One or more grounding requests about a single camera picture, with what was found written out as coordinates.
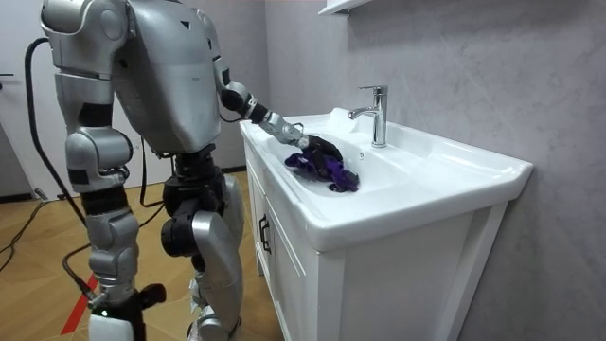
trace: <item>cabinet door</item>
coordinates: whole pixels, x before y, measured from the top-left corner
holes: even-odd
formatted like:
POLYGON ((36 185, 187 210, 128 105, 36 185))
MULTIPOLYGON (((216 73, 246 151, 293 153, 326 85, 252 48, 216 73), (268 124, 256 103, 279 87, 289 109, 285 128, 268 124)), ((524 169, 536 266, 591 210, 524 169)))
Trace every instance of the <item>cabinet door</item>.
POLYGON ((265 195, 258 183, 257 177, 253 173, 253 181, 249 185, 251 189, 251 196, 253 197, 253 226, 255 233, 255 249, 257 250, 258 260, 261 268, 263 269, 263 275, 269 282, 271 279, 271 269, 269 268, 269 256, 271 252, 271 246, 269 239, 271 238, 269 230, 271 224, 268 221, 266 209, 265 209, 265 195))
POLYGON ((306 340, 306 294, 305 273, 294 260, 296 255, 287 245, 286 236, 276 224, 276 217, 270 216, 272 223, 272 258, 274 266, 272 282, 274 285, 275 305, 285 340, 306 340))

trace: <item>cabinet handle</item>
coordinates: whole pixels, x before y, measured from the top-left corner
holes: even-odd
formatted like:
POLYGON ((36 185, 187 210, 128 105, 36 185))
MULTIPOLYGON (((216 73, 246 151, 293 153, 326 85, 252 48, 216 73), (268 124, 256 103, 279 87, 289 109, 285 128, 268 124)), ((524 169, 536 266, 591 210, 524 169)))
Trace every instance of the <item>cabinet handle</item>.
POLYGON ((261 237, 261 243, 263 244, 263 250, 272 254, 272 248, 269 246, 269 241, 265 238, 265 230, 269 228, 269 222, 267 221, 267 215, 263 214, 263 218, 258 221, 258 233, 261 237))

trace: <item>faucet handle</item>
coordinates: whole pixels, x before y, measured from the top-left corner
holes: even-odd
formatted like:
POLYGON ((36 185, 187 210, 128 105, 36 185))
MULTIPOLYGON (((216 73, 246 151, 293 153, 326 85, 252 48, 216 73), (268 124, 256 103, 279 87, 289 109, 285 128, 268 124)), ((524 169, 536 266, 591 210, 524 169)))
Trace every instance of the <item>faucet handle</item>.
POLYGON ((380 96, 380 95, 387 95, 389 86, 387 86, 387 85, 369 85, 369 86, 360 86, 360 87, 358 87, 358 89, 360 89, 360 90, 372 89, 373 90, 372 93, 375 96, 380 96))

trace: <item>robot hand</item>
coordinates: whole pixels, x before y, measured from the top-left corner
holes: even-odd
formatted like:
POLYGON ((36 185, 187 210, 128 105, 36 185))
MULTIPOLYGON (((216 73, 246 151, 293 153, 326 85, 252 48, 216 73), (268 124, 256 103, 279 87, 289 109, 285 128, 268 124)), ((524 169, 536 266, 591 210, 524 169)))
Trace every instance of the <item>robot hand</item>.
POLYGON ((339 152, 339 150, 332 143, 321 137, 309 135, 308 139, 308 147, 303 148, 303 152, 312 154, 313 165, 317 169, 320 176, 329 176, 329 171, 327 170, 326 159, 324 156, 332 156, 337 159, 337 161, 343 161, 341 152, 339 152))

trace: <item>purple cloth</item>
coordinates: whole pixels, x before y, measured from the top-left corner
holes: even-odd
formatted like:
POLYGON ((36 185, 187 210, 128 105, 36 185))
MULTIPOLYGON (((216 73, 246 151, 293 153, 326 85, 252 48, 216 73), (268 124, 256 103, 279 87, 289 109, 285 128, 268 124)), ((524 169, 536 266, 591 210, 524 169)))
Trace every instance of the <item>purple cloth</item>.
POLYGON ((360 186, 360 177, 343 167, 343 162, 338 161, 332 156, 324 156, 326 168, 329 171, 327 177, 322 177, 318 173, 312 162, 311 153, 294 153, 284 161, 288 167, 298 168, 315 178, 323 181, 331 181, 329 189, 339 193, 345 191, 356 191, 360 186))

